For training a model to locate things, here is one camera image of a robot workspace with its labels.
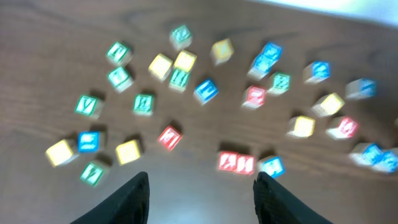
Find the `blue 2 block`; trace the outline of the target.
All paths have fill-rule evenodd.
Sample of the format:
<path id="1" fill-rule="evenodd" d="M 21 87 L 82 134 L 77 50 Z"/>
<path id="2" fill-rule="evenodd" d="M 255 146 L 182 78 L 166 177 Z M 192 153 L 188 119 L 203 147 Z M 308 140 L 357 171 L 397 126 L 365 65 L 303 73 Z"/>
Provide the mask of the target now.
<path id="1" fill-rule="evenodd" d="M 265 172 L 272 178 L 276 178 L 285 173 L 285 167 L 280 156 L 270 156 L 257 162 L 260 172 Z"/>

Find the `red A block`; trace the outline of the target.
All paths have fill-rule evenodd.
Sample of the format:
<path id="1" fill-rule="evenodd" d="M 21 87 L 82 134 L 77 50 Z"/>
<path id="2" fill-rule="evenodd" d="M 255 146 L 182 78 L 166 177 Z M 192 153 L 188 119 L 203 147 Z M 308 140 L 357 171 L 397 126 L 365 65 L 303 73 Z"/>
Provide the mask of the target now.
<path id="1" fill-rule="evenodd" d="M 222 171 L 234 172 L 237 168 L 238 153 L 221 151 L 218 159 L 218 169 Z"/>

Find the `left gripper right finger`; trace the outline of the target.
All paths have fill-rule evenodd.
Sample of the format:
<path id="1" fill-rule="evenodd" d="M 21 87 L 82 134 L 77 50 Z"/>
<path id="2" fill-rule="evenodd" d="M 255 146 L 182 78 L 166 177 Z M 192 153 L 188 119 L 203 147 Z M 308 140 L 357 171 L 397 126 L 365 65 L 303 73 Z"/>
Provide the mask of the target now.
<path id="1" fill-rule="evenodd" d="M 259 224 L 331 224 L 265 172 L 253 183 Z"/>

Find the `red I block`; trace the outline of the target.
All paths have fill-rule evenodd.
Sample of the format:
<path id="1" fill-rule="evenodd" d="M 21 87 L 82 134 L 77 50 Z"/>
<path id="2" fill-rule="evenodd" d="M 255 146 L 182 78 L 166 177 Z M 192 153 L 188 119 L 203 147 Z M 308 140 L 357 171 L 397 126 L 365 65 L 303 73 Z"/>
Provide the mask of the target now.
<path id="1" fill-rule="evenodd" d="M 252 175 L 255 171 L 254 162 L 254 156 L 239 154 L 235 173 L 242 175 Z"/>

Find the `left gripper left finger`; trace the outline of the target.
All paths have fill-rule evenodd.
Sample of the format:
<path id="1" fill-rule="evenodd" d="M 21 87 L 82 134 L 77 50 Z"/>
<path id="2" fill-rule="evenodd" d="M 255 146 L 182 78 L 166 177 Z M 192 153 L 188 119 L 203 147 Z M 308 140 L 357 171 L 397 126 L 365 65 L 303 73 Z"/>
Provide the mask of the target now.
<path id="1" fill-rule="evenodd" d="M 140 172 L 71 224 L 147 224 L 149 178 Z"/>

